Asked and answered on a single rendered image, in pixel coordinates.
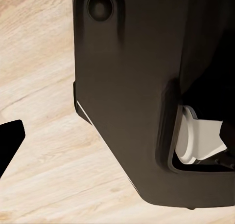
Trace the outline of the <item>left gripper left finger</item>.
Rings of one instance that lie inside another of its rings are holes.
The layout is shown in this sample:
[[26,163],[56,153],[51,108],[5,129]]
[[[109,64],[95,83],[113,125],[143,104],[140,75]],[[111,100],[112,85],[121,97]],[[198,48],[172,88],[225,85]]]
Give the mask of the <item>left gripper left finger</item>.
[[0,125],[0,178],[25,138],[22,120]]

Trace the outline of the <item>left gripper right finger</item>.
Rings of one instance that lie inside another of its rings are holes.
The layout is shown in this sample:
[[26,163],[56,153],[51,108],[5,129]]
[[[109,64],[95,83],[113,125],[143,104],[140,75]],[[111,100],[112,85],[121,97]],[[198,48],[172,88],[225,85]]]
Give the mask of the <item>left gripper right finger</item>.
[[235,158],[235,121],[223,119],[219,136]]

